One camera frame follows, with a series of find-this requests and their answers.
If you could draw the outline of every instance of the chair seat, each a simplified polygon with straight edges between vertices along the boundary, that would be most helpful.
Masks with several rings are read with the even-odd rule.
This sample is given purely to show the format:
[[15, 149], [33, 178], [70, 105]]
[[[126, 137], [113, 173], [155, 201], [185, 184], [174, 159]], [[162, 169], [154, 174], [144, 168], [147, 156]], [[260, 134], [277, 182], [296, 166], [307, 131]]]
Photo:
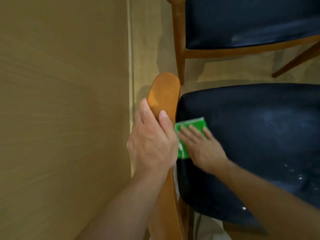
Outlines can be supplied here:
[[[176, 121], [199, 117], [230, 160], [320, 208], [320, 85], [254, 84], [184, 94]], [[177, 176], [181, 197], [196, 212], [258, 226], [233, 192], [191, 159], [177, 161]]]
[[320, 34], [320, 0], [186, 0], [186, 48], [272, 44]]

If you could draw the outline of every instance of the hand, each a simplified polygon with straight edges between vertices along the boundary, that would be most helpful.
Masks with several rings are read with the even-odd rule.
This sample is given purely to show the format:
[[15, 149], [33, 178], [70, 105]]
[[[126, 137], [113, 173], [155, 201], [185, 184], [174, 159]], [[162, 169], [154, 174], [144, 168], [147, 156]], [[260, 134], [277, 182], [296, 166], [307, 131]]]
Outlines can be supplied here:
[[145, 98], [134, 116], [127, 142], [134, 174], [160, 173], [166, 177], [178, 157], [178, 138], [171, 120], [162, 110], [158, 123]]
[[189, 125], [189, 130], [184, 126], [180, 130], [178, 137], [186, 144], [188, 154], [198, 168], [216, 174], [229, 161], [209, 129], [203, 128], [206, 137], [192, 125]]

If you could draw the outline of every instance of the forearm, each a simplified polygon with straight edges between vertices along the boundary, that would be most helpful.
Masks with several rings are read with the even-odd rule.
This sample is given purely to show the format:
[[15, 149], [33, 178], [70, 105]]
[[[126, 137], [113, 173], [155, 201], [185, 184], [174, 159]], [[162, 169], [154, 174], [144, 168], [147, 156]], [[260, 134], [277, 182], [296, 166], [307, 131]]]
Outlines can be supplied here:
[[141, 240], [165, 179], [160, 172], [134, 175], [77, 240]]
[[320, 211], [228, 161], [214, 174], [275, 239], [319, 239]]

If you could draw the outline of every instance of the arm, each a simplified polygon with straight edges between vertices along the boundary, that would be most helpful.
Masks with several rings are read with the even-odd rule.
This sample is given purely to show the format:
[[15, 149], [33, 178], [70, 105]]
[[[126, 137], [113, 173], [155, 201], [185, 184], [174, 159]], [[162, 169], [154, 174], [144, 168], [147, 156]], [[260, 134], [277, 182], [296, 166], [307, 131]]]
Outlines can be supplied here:
[[230, 161], [220, 143], [204, 128], [181, 128], [193, 163], [226, 184], [275, 239], [319, 239], [320, 211]]
[[133, 178], [77, 240], [143, 238], [158, 194], [178, 157], [177, 137], [166, 112], [160, 112], [158, 123], [143, 99], [127, 148], [135, 171]]

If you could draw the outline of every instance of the left hand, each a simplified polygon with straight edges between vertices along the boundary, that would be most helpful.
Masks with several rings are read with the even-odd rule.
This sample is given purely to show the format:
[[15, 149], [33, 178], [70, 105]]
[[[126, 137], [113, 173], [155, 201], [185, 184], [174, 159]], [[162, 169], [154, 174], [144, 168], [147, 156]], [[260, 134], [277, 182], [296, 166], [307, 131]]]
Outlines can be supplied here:
[[158, 123], [145, 98], [134, 116], [135, 124], [127, 142], [134, 174], [166, 176], [178, 157], [178, 138], [171, 120], [162, 110]]

